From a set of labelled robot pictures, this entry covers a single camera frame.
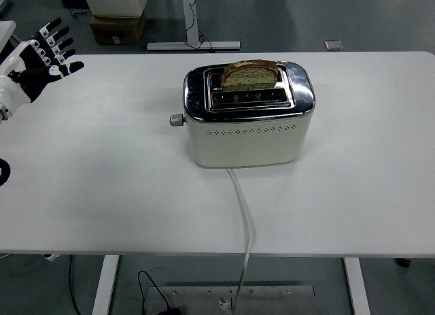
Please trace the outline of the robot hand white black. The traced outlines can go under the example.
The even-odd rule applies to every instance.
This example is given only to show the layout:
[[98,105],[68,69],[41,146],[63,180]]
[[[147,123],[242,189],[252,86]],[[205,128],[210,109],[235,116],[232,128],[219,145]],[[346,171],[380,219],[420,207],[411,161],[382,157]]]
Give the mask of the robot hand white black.
[[60,28],[61,22],[56,18],[44,25],[1,63],[1,121],[33,103],[47,85],[84,68],[81,61],[69,61],[75,50],[66,48],[73,39],[65,38],[69,27]]

